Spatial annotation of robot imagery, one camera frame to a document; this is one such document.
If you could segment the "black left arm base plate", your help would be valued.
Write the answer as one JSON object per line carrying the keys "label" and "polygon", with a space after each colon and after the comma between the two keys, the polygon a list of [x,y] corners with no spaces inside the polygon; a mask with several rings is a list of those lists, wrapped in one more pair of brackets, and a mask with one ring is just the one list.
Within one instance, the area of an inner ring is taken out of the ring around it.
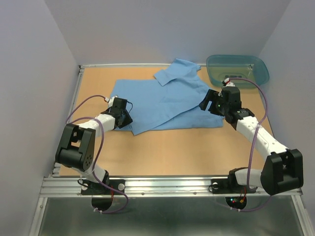
{"label": "black left arm base plate", "polygon": [[[115,188],[119,191],[124,192],[124,187],[119,189],[119,185],[125,185],[124,179],[111,179],[110,187]],[[77,183],[81,186],[81,195],[91,196],[91,195],[111,195],[112,191],[103,185],[95,182],[91,182],[87,179],[78,179]]]}

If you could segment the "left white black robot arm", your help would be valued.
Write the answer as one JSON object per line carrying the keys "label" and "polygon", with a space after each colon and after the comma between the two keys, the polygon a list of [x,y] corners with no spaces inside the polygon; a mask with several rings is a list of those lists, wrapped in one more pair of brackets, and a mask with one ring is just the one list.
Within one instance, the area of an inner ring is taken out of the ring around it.
{"label": "left white black robot arm", "polygon": [[68,123],[55,154],[55,162],[74,169],[87,180],[93,182],[93,189],[103,194],[109,190],[109,174],[96,164],[94,157],[95,138],[101,136],[101,144],[97,155],[104,144],[104,134],[117,128],[123,128],[132,123],[127,110],[128,100],[113,96],[105,99],[108,108],[95,118],[78,118],[87,120],[81,124]]}

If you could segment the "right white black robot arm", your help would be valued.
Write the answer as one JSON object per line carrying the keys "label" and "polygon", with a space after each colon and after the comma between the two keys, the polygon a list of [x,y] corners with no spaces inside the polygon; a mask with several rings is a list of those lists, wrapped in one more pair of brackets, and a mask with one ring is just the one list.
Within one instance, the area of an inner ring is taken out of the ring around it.
{"label": "right white black robot arm", "polygon": [[219,115],[242,134],[264,158],[263,169],[237,168],[227,178],[214,184],[215,193],[237,192],[248,185],[262,188],[271,196],[301,188],[304,184],[303,156],[297,149],[289,149],[278,142],[258,122],[254,113],[242,108],[237,87],[208,90],[199,104],[200,109]]}

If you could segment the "light blue shirt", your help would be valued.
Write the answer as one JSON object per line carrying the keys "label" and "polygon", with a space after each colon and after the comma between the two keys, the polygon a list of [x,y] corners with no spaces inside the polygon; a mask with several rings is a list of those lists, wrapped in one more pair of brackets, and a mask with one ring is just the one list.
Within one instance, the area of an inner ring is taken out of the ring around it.
{"label": "light blue shirt", "polygon": [[199,108],[209,86],[198,76],[200,65],[175,59],[149,80],[119,79],[111,96],[127,99],[132,123],[122,128],[139,135],[152,130],[220,128],[223,118]]}

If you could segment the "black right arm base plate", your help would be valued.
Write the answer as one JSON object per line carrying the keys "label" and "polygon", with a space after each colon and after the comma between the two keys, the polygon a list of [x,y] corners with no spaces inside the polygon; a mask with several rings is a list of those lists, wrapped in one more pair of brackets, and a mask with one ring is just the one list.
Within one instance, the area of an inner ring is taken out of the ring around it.
{"label": "black right arm base plate", "polygon": [[248,187],[237,183],[230,183],[227,178],[214,178],[208,186],[208,191],[213,194],[245,194],[255,193],[257,187]]}

